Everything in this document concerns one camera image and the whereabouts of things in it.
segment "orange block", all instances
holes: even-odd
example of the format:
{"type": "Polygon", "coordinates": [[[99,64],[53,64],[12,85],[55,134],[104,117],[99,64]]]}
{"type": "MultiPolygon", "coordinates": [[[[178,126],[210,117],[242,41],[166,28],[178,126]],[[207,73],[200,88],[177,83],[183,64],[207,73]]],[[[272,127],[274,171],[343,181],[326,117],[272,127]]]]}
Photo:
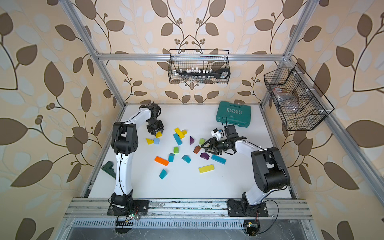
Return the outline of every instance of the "orange block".
{"type": "Polygon", "coordinates": [[[161,157],[156,157],[155,162],[158,162],[160,164],[163,164],[164,166],[168,166],[169,162],[161,157]]]}

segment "cube block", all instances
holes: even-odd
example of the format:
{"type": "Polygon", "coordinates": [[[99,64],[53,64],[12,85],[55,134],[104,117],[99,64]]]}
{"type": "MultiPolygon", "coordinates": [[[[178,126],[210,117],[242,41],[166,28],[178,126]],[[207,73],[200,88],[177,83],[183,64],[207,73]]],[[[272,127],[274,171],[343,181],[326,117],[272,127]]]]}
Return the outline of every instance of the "cube block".
{"type": "Polygon", "coordinates": [[[209,155],[207,153],[205,153],[205,152],[200,154],[200,157],[204,158],[205,160],[209,159],[209,155]]]}
{"type": "Polygon", "coordinates": [[[215,160],[216,162],[219,162],[219,163],[222,163],[222,164],[225,164],[226,160],[222,157],[219,157],[217,155],[212,155],[211,157],[212,160],[215,160]]]}
{"type": "Polygon", "coordinates": [[[180,139],[183,139],[183,138],[184,138],[184,134],[180,131],[179,128],[175,128],[175,132],[176,132],[177,135],[180,137],[180,139]]]}
{"type": "Polygon", "coordinates": [[[180,137],[177,135],[177,133],[173,134],[173,137],[175,138],[176,142],[177,142],[177,145],[181,145],[183,144],[183,142],[181,141],[180,137]]]}
{"type": "Polygon", "coordinates": [[[163,169],[159,175],[161,179],[164,179],[168,173],[163,169]]]}
{"type": "Polygon", "coordinates": [[[191,162],[191,158],[190,158],[188,155],[184,155],[181,159],[183,159],[183,160],[186,161],[187,163],[190,163],[190,162],[191,162]]]}
{"type": "Polygon", "coordinates": [[[160,164],[163,164],[164,166],[168,166],[169,162],[161,157],[156,157],[155,162],[158,162],[160,164]]]}
{"type": "Polygon", "coordinates": [[[169,156],[168,156],[168,162],[173,162],[174,158],[175,158],[175,154],[174,153],[170,153],[169,156]]]}
{"type": "Polygon", "coordinates": [[[209,172],[209,171],[212,171],[212,170],[215,170],[215,167],[214,167],[213,164],[205,166],[205,167],[199,167],[199,172],[200,173],[209,172]]]}
{"type": "Polygon", "coordinates": [[[195,147],[195,150],[193,150],[194,153],[198,154],[199,151],[200,151],[201,147],[200,146],[196,146],[195,147]]]}

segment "black wire basket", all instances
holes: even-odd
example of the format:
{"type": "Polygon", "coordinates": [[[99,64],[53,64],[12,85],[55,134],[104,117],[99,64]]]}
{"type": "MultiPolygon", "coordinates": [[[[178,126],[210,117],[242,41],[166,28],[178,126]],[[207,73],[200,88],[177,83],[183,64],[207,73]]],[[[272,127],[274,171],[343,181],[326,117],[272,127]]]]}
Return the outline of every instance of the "black wire basket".
{"type": "Polygon", "coordinates": [[[334,107],[313,79],[308,87],[300,74],[303,68],[296,64],[293,68],[279,68],[264,75],[265,86],[279,112],[283,125],[288,131],[311,131],[328,116],[334,107]],[[328,106],[315,97],[313,91],[324,96],[328,106]]]}
{"type": "Polygon", "coordinates": [[[229,50],[170,49],[168,77],[172,84],[228,84],[229,50]]]}

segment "yellow rectangular block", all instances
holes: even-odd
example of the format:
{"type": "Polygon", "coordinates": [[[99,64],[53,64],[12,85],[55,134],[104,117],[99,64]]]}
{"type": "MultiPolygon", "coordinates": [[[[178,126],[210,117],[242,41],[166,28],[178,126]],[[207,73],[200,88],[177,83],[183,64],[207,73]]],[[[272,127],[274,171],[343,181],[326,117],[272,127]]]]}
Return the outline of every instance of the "yellow rectangular block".
{"type": "Polygon", "coordinates": [[[180,131],[179,128],[175,128],[175,132],[177,133],[177,135],[182,139],[184,138],[184,134],[180,131]]]}
{"type": "Polygon", "coordinates": [[[213,164],[208,165],[208,166],[205,166],[205,167],[199,167],[199,172],[200,172],[200,173],[203,173],[203,172],[209,172],[209,171],[212,171],[212,170],[215,170],[213,164]]]}

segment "teal block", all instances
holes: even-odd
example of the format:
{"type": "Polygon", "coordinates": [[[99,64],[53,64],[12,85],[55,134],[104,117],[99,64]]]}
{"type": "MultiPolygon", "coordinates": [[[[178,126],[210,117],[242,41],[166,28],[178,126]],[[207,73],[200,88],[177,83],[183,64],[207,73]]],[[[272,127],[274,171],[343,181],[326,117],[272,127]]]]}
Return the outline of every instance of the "teal block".
{"type": "Polygon", "coordinates": [[[161,171],[159,177],[160,177],[161,179],[164,179],[164,178],[166,177],[166,175],[168,175],[168,173],[163,169],[163,170],[161,171]]]}
{"type": "Polygon", "coordinates": [[[222,157],[219,157],[217,155],[212,155],[211,157],[212,160],[215,160],[216,162],[219,162],[219,163],[222,163],[222,164],[225,164],[226,160],[222,157]]]}
{"type": "Polygon", "coordinates": [[[183,159],[183,160],[186,161],[187,163],[190,163],[190,162],[191,162],[191,158],[188,157],[188,155],[184,155],[181,159],[183,159]]]}
{"type": "Polygon", "coordinates": [[[168,162],[173,162],[174,158],[175,158],[175,154],[174,153],[170,153],[169,156],[168,156],[168,162]]]}
{"type": "Polygon", "coordinates": [[[177,133],[173,134],[173,137],[175,138],[176,142],[177,142],[177,145],[181,145],[183,144],[183,142],[181,141],[180,137],[177,135],[177,133]]]}

